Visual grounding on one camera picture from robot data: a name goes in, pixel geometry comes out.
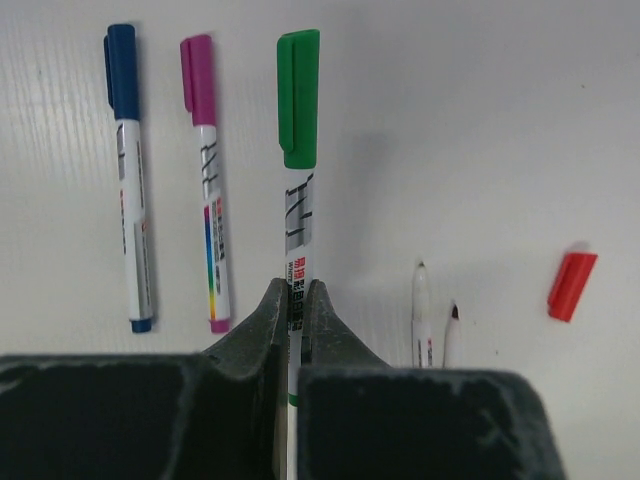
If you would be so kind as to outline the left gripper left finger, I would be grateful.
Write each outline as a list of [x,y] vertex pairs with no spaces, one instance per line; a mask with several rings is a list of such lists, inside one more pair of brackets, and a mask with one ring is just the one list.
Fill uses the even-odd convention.
[[192,354],[1,360],[5,479],[283,479],[288,288]]

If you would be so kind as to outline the blue pen cap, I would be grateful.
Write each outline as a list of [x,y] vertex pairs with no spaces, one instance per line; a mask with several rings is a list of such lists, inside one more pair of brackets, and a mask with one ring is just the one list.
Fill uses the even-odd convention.
[[116,120],[140,120],[136,30],[113,24],[103,39],[108,104]]

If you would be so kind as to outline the purple pen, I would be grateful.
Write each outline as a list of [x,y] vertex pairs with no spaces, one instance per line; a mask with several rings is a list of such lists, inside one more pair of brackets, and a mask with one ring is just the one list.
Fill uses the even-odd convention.
[[195,127],[200,155],[203,195],[203,225],[211,332],[231,329],[231,297],[225,247],[223,199],[217,130],[212,125]]

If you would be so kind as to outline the green pen cap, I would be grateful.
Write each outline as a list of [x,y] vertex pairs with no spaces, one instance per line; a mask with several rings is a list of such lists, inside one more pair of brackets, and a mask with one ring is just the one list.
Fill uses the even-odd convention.
[[317,29],[286,33],[277,41],[278,137],[289,169],[316,166],[319,50]]

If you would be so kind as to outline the blue pen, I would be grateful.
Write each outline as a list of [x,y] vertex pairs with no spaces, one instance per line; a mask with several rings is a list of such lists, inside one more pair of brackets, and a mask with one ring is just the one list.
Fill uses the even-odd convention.
[[154,311],[149,273],[144,169],[139,122],[116,121],[119,206],[128,318],[134,334],[150,332]]

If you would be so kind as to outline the yellow pen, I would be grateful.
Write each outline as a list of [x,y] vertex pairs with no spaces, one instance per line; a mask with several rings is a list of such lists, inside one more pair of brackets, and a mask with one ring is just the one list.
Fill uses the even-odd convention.
[[415,368],[433,367],[429,307],[430,292],[426,265],[419,260],[412,279],[411,337],[412,362]]

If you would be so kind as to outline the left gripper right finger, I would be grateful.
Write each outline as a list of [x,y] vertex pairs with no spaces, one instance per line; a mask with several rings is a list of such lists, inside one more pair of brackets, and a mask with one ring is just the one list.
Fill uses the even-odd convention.
[[544,405],[508,371],[386,364],[311,284],[298,380],[301,479],[562,479]]

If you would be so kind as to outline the purple pen cap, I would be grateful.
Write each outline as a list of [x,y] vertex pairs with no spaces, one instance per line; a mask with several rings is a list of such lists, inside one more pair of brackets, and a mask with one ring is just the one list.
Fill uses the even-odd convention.
[[216,126],[213,41],[201,34],[180,43],[183,98],[194,126]]

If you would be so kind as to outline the green pen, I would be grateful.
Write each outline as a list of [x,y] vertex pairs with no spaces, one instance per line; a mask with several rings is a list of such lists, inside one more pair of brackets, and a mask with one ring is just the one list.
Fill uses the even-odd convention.
[[313,279],[313,169],[288,169],[285,189],[285,279],[288,284],[287,478],[297,478],[298,378],[302,365],[304,308]]

